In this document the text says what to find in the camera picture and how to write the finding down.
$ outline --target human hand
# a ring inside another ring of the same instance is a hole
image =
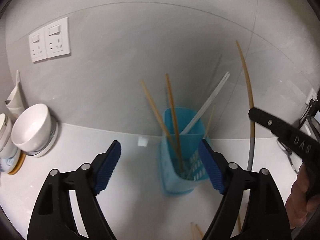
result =
[[[308,201],[306,200],[309,185],[306,166],[302,164],[297,180],[292,185],[291,194],[285,203],[291,229],[302,226],[306,222],[307,214],[316,211],[320,205],[320,195],[315,195]]]

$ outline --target blue plastic container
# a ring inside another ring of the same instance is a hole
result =
[[[196,112],[182,107],[176,107],[175,109],[180,133],[196,115]],[[176,141],[170,108],[164,111],[163,119],[173,140]],[[196,158],[195,151],[197,150],[204,133],[204,125],[201,120],[199,120],[188,134],[180,135],[181,152],[186,171],[184,174],[180,174],[179,162],[176,154],[166,135],[162,135],[159,149],[159,170],[162,189],[166,195],[183,195],[190,193],[201,181],[208,179],[208,175],[205,172],[205,168],[200,158],[195,162],[189,179],[185,178],[193,160]]]

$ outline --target wall socket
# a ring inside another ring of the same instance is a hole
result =
[[[69,54],[68,17],[44,27],[44,38],[48,58]]]
[[[32,62],[47,58],[43,28],[29,35],[29,48]]]
[[[309,105],[311,99],[316,101],[317,97],[318,97],[317,92],[313,88],[311,88],[311,90],[307,96],[306,104]]]

